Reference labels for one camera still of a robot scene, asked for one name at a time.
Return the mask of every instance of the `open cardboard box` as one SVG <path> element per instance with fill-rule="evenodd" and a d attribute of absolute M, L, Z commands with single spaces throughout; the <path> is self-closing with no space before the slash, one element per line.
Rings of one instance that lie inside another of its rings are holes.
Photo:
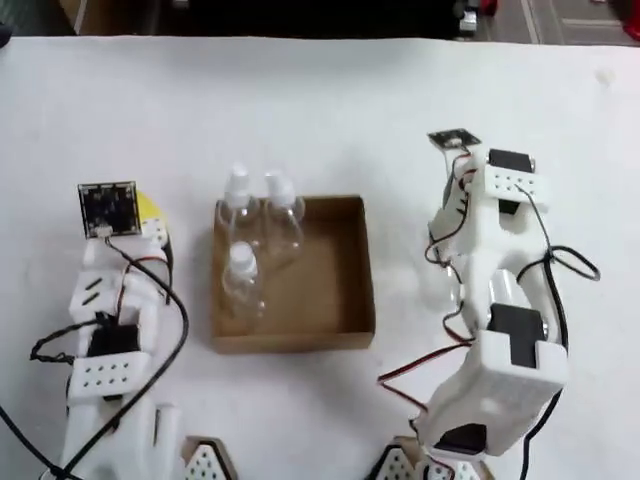
<path fill-rule="evenodd" d="M 288 353 L 367 348 L 375 309 L 364 202 L 356 196 L 305 198 L 305 241 L 295 262 L 278 268 L 256 252 L 267 310 L 251 324 L 233 318 L 222 289 L 229 244 L 214 227 L 213 346 L 219 353 Z"/>

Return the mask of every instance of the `bottle cap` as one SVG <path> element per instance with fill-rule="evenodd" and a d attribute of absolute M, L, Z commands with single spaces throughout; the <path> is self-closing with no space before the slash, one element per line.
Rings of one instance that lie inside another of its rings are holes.
<path fill-rule="evenodd" d="M 244 165 L 236 164 L 231 169 L 224 191 L 224 201 L 229 208 L 246 208 L 249 205 L 249 172 Z"/>
<path fill-rule="evenodd" d="M 258 274 L 258 262 L 251 245 L 247 242 L 236 242 L 231 245 L 229 268 L 239 277 L 253 278 Z"/>
<path fill-rule="evenodd" d="M 293 189 L 291 180 L 279 171 L 269 172 L 265 175 L 265 178 L 271 203 L 279 208 L 293 206 L 296 201 L 296 192 Z"/>

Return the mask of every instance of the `clear plastic bottle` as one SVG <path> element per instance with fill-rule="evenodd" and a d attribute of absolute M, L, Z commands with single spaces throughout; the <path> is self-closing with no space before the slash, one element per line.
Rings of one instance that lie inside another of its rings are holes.
<path fill-rule="evenodd" d="M 269 254 L 280 261 L 295 259 L 302 250 L 305 204 L 296 197 L 291 181 L 280 172 L 266 174 L 269 199 L 265 205 L 265 230 Z"/>
<path fill-rule="evenodd" d="M 264 315 L 262 278 L 248 243 L 231 245 L 229 263 L 222 274 L 222 287 L 235 318 L 251 322 Z"/>
<path fill-rule="evenodd" d="M 229 245 L 247 242 L 253 248 L 262 243 L 260 202 L 249 192 L 249 172 L 234 165 L 216 212 L 217 220 L 227 230 Z"/>

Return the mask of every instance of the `black circuit board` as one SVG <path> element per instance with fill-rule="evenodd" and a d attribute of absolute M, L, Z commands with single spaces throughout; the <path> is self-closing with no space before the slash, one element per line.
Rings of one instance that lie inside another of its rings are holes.
<path fill-rule="evenodd" d="M 429 134 L 429 139 L 441 150 L 470 147 L 482 143 L 478 137 L 472 135 L 464 128 L 433 132 Z"/>
<path fill-rule="evenodd" d="M 86 238 L 109 227 L 113 236 L 141 233 L 135 182 L 82 184 L 78 194 Z"/>

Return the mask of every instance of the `red object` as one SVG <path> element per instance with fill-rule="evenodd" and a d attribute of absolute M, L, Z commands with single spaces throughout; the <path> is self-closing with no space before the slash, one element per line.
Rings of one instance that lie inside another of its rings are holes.
<path fill-rule="evenodd" d="M 498 0 L 482 0 L 480 13 L 488 17 L 493 17 L 498 11 Z"/>
<path fill-rule="evenodd" d="M 640 0 L 633 0 L 631 17 L 624 24 L 624 31 L 634 40 L 640 41 Z"/>

